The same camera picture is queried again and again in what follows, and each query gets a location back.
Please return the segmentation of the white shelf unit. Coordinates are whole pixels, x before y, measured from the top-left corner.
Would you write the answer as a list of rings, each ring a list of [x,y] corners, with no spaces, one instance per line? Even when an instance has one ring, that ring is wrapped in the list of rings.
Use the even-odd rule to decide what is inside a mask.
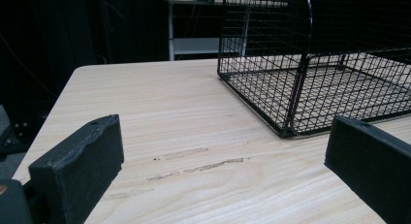
[[[219,38],[186,37],[177,38],[174,35],[175,5],[188,5],[193,9],[202,6],[222,6],[223,0],[208,3],[202,0],[160,0],[168,4],[168,44],[169,60],[178,60],[183,55],[216,54],[219,50]]]

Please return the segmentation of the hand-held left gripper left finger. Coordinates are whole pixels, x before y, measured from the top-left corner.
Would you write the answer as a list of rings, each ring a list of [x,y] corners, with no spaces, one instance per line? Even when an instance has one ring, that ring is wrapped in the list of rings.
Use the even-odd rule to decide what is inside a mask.
[[[83,224],[123,162],[117,114],[80,127],[28,167],[27,194],[35,224]]]

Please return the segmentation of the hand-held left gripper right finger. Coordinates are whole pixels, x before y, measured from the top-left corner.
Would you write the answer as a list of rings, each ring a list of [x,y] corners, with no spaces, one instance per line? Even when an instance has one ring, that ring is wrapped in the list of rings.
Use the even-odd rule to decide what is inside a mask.
[[[387,224],[411,224],[411,144],[337,115],[325,165]]]

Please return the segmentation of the black metal stand base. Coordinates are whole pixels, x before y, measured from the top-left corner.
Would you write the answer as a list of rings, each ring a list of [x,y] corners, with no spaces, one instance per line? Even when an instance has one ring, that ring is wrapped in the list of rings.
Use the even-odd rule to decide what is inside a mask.
[[[42,119],[32,122],[21,122],[8,124],[0,130],[0,157],[26,152],[44,121]]]

